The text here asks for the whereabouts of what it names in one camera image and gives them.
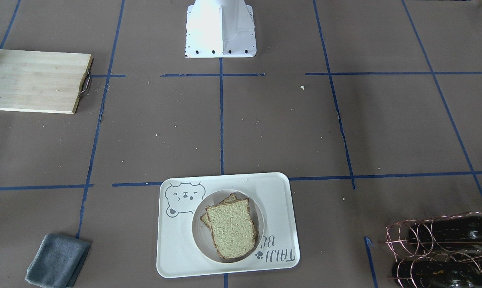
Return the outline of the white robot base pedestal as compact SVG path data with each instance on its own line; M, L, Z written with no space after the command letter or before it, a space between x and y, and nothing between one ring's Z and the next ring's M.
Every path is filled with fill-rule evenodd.
M254 57L252 6L244 0L196 0L187 7L185 57Z

